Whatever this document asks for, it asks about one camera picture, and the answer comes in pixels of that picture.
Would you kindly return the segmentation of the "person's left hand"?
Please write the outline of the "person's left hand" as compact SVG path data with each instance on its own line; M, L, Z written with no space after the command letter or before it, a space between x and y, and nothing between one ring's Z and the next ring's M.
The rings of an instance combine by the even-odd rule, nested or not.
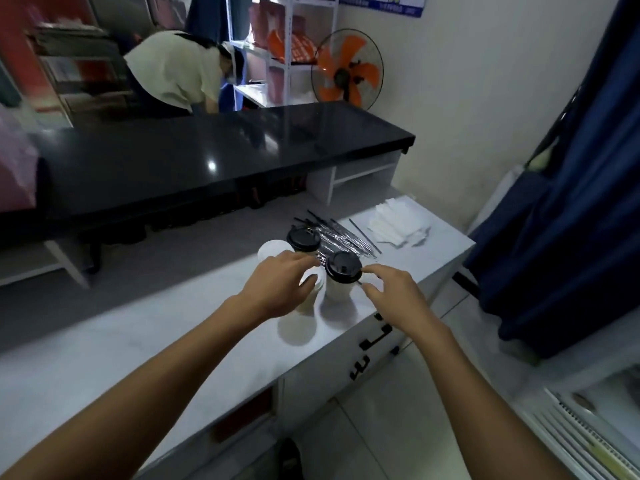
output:
M318 266L316 257L293 251L268 257L255 268L238 300L260 322L284 316L311 295L317 277L307 272Z

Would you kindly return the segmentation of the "person's right hand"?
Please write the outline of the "person's right hand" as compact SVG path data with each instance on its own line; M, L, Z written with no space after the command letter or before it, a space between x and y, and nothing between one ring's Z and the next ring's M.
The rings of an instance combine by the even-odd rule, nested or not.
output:
M379 278L382 290L389 295L389 307L376 310L386 322L410 338L414 339L420 330L438 321L410 273L381 264L364 266L362 271Z

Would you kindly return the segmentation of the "white paper cup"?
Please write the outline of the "white paper cup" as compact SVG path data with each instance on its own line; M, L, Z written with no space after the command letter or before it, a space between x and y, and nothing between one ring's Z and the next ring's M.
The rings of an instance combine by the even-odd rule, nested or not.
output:
M269 257L277 257L285 251L295 252L293 247L284 240L270 240L261 245L257 252L259 263L265 261Z
M314 307L316 303L316 298L318 297L320 291L324 288L324 284L326 282L326 272L324 267L317 266L312 267L306 270L300 280L300 286L304 284L308 280L309 277L315 276L316 281L314 284L314 288L309 293L308 297L302 302L299 306L296 307L296 311L302 315L314 315Z

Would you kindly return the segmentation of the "person's right forearm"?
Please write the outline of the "person's right forearm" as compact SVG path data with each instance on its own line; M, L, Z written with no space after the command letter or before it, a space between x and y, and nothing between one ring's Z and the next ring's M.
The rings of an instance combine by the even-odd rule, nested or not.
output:
M574 480L432 314L387 318L422 355L472 480Z

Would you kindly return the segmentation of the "person's left forearm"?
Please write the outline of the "person's left forearm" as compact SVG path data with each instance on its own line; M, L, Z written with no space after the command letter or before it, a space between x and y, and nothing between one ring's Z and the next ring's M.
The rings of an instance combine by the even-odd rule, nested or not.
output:
M232 296L27 452L0 480L132 480L230 350L281 315Z

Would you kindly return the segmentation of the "white cup with black lid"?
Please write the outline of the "white cup with black lid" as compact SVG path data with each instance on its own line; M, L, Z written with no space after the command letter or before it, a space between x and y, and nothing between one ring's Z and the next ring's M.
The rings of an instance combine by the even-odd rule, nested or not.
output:
M295 252L316 255L321 247L319 232L309 226L292 226L286 235L286 242Z
M337 251L325 261L327 299L335 303L351 300L351 291L362 277L362 263L352 251Z

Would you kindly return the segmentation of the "pile of wrapped black straws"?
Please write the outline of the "pile of wrapped black straws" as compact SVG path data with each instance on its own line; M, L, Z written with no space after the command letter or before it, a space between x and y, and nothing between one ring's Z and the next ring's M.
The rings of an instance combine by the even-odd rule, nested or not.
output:
M310 218L293 217L292 226L309 226L316 229L321 236L321 247L315 255L321 262L337 251L352 251L359 258L377 261L381 252L374 250L372 244L366 243L356 234L338 223L335 219L324 219L308 210Z

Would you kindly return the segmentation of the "pile of white napkins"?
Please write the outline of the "pile of white napkins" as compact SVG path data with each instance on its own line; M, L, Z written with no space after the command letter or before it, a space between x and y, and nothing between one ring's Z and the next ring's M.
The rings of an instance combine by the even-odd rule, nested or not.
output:
M416 247L427 239L431 221L404 200L392 198L376 206L367 228L376 242L388 243L395 248Z

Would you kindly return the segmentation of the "white drawer cabinet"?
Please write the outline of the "white drawer cabinet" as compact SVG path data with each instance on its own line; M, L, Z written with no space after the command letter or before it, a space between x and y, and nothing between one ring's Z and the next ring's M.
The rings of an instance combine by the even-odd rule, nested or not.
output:
M410 339L369 308L325 302L238 343L134 480L232 480Z

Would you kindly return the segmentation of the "white open shelf unit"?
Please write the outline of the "white open shelf unit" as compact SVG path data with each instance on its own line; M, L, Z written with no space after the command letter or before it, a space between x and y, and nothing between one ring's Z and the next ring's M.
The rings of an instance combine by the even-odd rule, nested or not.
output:
M334 191L355 180L372 177L382 186L388 187L402 155L400 150L396 150L311 171L306 178L306 191L317 201L329 206Z

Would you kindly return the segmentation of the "black glossy counter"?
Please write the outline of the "black glossy counter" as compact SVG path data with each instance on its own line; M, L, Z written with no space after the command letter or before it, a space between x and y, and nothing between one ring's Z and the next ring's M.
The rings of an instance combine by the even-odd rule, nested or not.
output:
M36 211L16 227L43 239L169 209L256 175L406 153L415 136L351 104L325 102L45 130L31 140L44 186Z

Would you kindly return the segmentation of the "orange bladed standing fan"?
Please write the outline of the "orange bladed standing fan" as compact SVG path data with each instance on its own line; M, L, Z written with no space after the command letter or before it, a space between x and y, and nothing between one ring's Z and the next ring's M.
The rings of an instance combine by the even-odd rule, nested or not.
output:
M311 85L318 102L344 101L368 111L380 95L384 75L373 39L357 29L340 29L318 47Z

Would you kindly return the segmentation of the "white metal shelf rack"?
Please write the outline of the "white metal shelf rack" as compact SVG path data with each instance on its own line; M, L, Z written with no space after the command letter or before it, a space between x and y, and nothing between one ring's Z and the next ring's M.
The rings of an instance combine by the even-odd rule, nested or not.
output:
M316 102L315 64L291 63L291 35L306 34L317 48L337 28L339 0L225 0L228 37L244 55L244 74L234 84L234 109ZM268 32L285 40L285 62L272 58Z

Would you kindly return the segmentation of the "orange patterned bag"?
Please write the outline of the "orange patterned bag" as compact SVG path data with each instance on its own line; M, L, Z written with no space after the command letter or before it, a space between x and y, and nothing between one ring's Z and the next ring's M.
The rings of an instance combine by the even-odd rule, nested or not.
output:
M285 62L285 40L279 31L271 29L268 32L267 47L272 58L281 63ZM317 46L306 34L291 35L291 63L316 64Z

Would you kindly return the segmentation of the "red display shelf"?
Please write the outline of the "red display shelf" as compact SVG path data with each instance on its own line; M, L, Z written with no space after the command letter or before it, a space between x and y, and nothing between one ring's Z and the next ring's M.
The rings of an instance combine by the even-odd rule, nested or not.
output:
M90 0L0 0L0 78L28 131L126 119L132 92Z

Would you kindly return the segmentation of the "blue wall poster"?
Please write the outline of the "blue wall poster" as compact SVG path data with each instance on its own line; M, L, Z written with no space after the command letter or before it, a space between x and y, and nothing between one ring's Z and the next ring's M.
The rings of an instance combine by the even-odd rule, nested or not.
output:
M339 0L339 3L395 15L420 18L426 5L426 0Z

